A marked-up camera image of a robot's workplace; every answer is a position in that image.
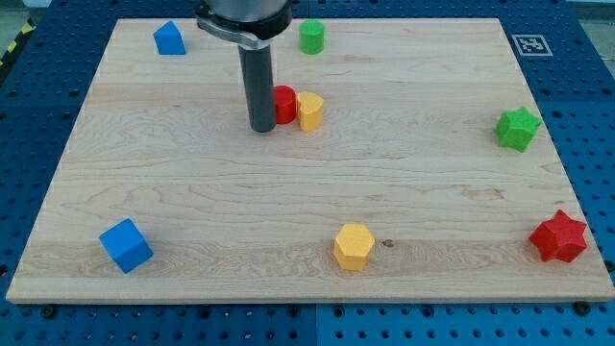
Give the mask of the robot arm with grey flange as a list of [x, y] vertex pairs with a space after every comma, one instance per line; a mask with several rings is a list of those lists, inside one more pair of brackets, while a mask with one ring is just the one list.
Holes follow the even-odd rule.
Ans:
[[195, 8], [199, 29], [246, 50], [268, 47], [292, 21], [291, 0], [203, 0]]

